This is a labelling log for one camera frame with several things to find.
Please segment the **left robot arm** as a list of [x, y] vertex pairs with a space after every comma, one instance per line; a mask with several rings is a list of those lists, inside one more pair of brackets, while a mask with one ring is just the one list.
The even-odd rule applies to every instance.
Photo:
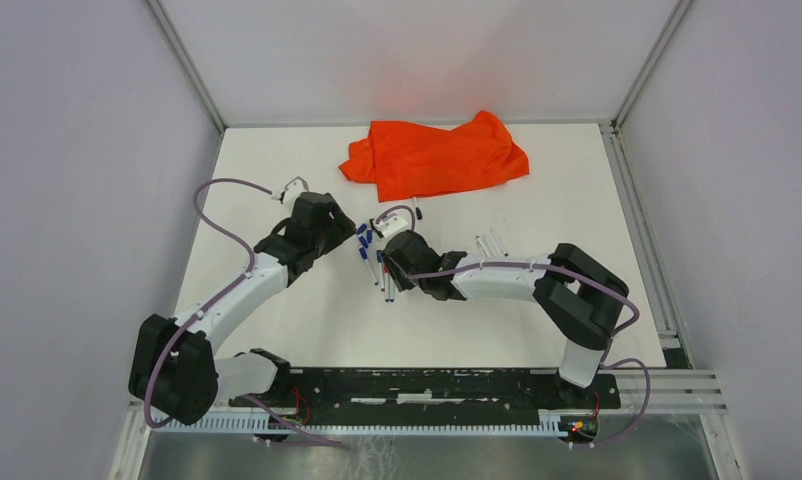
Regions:
[[301, 193], [290, 216], [250, 250], [245, 269], [219, 292], [176, 317], [150, 315], [138, 332], [128, 385], [146, 423], [193, 425], [215, 403], [245, 394], [267, 407], [283, 405], [291, 394], [290, 379], [280, 373], [286, 360], [260, 350], [227, 358], [218, 351], [263, 303], [355, 232], [331, 194]]

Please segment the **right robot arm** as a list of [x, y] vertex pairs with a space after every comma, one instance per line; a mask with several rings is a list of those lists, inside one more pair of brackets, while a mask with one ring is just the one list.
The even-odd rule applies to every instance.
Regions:
[[557, 400], [579, 408], [595, 393], [594, 378], [614, 337], [639, 318], [628, 285], [579, 247], [560, 243], [545, 258], [518, 260], [466, 251], [439, 254], [411, 230], [382, 252], [401, 291], [419, 289], [438, 301], [505, 299], [538, 305], [565, 337]]

